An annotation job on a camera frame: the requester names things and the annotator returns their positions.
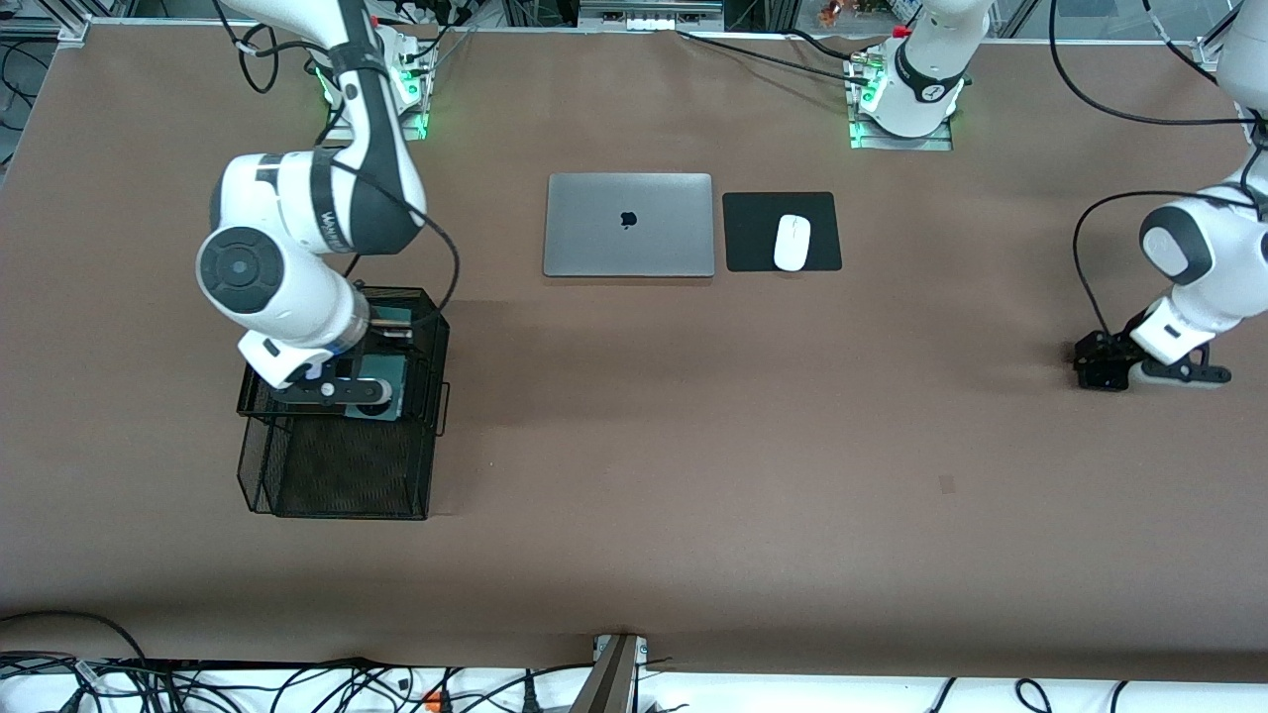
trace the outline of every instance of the metal bracket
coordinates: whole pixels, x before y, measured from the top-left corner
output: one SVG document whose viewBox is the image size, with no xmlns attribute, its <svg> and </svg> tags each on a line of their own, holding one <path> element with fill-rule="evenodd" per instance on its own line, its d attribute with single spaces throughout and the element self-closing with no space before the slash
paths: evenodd
<svg viewBox="0 0 1268 713">
<path fill-rule="evenodd" d="M 846 76 L 864 77 L 872 84 L 858 86 L 846 84 L 846 112 L 850 118 L 850 147 L 851 148 L 886 148 L 891 151 L 951 151 L 951 122 L 943 119 L 938 128 L 928 136 L 907 138 L 894 136 L 876 123 L 876 119 L 867 115 L 858 107 L 866 99 L 869 91 L 874 91 L 880 81 L 884 81 L 881 72 L 883 61 L 880 55 L 864 51 L 856 52 L 848 61 L 843 62 Z"/>
<path fill-rule="evenodd" d="M 595 667 L 569 713 L 630 713 L 638 667 L 647 664 L 647 639 L 635 634 L 595 638 Z"/>
<path fill-rule="evenodd" d="M 1238 19 L 1238 13 L 1240 11 L 1241 3 L 1238 3 L 1227 14 L 1220 18 L 1220 22 L 1215 23 L 1215 27 L 1210 32 L 1193 42 L 1193 60 L 1202 65 L 1203 70 L 1215 71 L 1216 65 L 1220 63 L 1224 39 L 1229 34 L 1229 28 L 1232 27 L 1232 20 Z"/>
</svg>

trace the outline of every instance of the computer mouse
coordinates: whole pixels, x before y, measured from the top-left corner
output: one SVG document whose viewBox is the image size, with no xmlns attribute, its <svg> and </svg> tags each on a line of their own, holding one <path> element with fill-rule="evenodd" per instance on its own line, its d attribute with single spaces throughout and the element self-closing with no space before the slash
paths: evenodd
<svg viewBox="0 0 1268 713">
<path fill-rule="evenodd" d="M 784 216 L 775 233 L 775 266 L 795 273 L 805 266 L 810 251 L 810 221 L 801 216 Z"/>
</svg>

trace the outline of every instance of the mouse pad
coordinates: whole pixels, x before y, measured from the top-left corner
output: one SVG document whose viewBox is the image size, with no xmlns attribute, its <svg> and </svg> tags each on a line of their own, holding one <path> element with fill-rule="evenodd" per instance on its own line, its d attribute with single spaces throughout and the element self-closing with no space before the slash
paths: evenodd
<svg viewBox="0 0 1268 713">
<path fill-rule="evenodd" d="M 839 270 L 837 204 L 831 193 L 725 193 L 721 197 L 727 233 L 727 269 L 733 273 L 779 271 L 775 233 L 785 214 L 810 221 L 805 270 Z"/>
</svg>

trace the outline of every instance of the white floor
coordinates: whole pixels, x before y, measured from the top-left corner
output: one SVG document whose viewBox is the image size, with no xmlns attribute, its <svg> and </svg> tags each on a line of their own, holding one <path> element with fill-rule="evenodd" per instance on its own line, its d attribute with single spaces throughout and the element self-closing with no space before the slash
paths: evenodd
<svg viewBox="0 0 1268 713">
<path fill-rule="evenodd" d="M 290 670 L 208 671 L 198 675 L 199 683 L 216 685 L 257 685 L 276 688 Z M 422 691 L 435 685 L 440 669 L 398 669 L 380 681 L 387 688 L 417 700 Z M 450 681 L 451 695 L 488 691 L 524 674 L 515 669 L 468 669 Z M 585 681 L 586 670 L 544 675 L 536 681 L 538 698 L 544 709 L 567 707 Z M 304 674 L 301 680 L 314 674 Z M 333 670 L 314 680 L 288 688 L 280 698 L 278 713 L 309 713 L 326 694 L 344 685 L 350 670 Z M 639 684 L 639 710 L 653 703 L 662 709 L 689 705 L 689 713 L 924 713 L 933 705 L 942 679 L 848 677 L 848 676 L 754 676 L 715 674 L 644 674 Z M 1040 681 L 1051 699 L 1055 713 L 1106 713 L 1115 681 Z M 132 684 L 118 674 L 100 679 L 103 691 L 129 691 Z M 42 713 L 58 710 L 76 688 L 70 675 L 25 675 L 0 681 L 0 712 Z M 275 694 L 256 690 L 227 690 L 242 713 L 268 713 Z M 514 686 L 496 700 L 519 712 L 524 703 L 522 688 Z M 366 690 L 351 700 L 349 713 L 388 713 L 401 704 L 401 698 Z M 473 699 L 459 699 L 454 713 L 467 713 Z M 1042 710 L 1037 697 L 1032 705 Z M 323 710 L 332 712 L 339 695 Z M 85 698 L 80 708 L 96 713 Z M 103 713 L 134 713 L 136 698 L 104 699 Z M 217 709 L 197 699 L 186 700 L 189 713 L 216 713 Z M 960 679 L 951 689 L 942 713 L 1025 713 L 1013 691 L 1013 681 L 1004 679 Z M 1249 684 L 1159 684 L 1132 683 L 1122 691 L 1118 713 L 1170 712 L 1262 713 L 1268 710 L 1268 685 Z M 498 713 L 488 703 L 473 713 Z"/>
</svg>

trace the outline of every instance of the metal frame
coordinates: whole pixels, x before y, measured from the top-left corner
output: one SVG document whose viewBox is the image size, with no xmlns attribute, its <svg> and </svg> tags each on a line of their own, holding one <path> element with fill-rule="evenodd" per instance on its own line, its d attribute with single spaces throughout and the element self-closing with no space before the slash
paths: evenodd
<svg viewBox="0 0 1268 713">
<path fill-rule="evenodd" d="M 595 639 L 598 661 L 568 713 L 631 713 L 638 667 L 647 664 L 647 639 L 605 634 Z"/>
<path fill-rule="evenodd" d="M 1197 60 L 1207 70 L 1213 70 L 1220 61 L 1220 51 L 1224 49 L 1224 38 L 1229 34 L 1229 28 L 1232 27 L 1232 20 L 1236 19 L 1238 13 L 1241 11 L 1241 3 L 1238 3 L 1220 18 L 1220 22 L 1215 23 L 1206 34 L 1200 36 L 1193 43 L 1193 58 Z"/>
</svg>

